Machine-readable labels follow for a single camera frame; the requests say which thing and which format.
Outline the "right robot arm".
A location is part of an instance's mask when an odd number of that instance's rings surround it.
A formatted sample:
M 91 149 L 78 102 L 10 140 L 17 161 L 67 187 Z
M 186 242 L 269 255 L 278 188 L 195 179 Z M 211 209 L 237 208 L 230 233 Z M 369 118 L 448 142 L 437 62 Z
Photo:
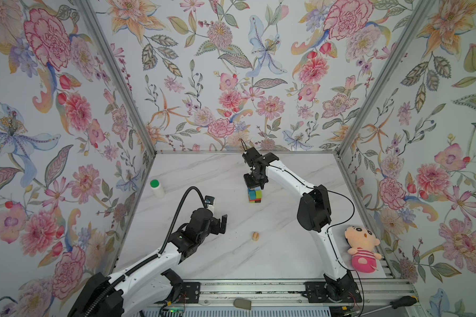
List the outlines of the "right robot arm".
M 333 235 L 331 202 L 323 185 L 313 185 L 292 172 L 275 154 L 260 154 L 251 147 L 242 154 L 251 171 L 243 176 L 248 189 L 264 189 L 273 180 L 299 199 L 296 219 L 308 231 L 323 261 L 325 293 L 334 302 L 343 301 L 356 286 L 351 270 L 344 265 Z

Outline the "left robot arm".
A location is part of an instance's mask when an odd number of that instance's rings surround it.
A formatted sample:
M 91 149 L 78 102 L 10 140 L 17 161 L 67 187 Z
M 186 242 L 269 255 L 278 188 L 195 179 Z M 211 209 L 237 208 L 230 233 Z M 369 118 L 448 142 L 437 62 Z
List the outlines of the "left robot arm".
M 69 316 L 133 316 L 146 306 L 177 301 L 183 280 L 175 268 L 195 254 L 209 235 L 223 235 L 227 215 L 214 217 L 199 208 L 190 221 L 172 232 L 167 244 L 135 264 L 104 276 L 90 277 L 69 311 Z

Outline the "teal cube block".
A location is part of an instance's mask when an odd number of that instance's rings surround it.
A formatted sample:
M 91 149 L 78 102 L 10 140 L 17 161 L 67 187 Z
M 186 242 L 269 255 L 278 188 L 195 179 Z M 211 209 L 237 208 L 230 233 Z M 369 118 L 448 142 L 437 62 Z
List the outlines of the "teal cube block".
M 249 195 L 250 200 L 256 200 L 256 198 L 257 198 L 255 190 L 249 190 L 248 195 Z

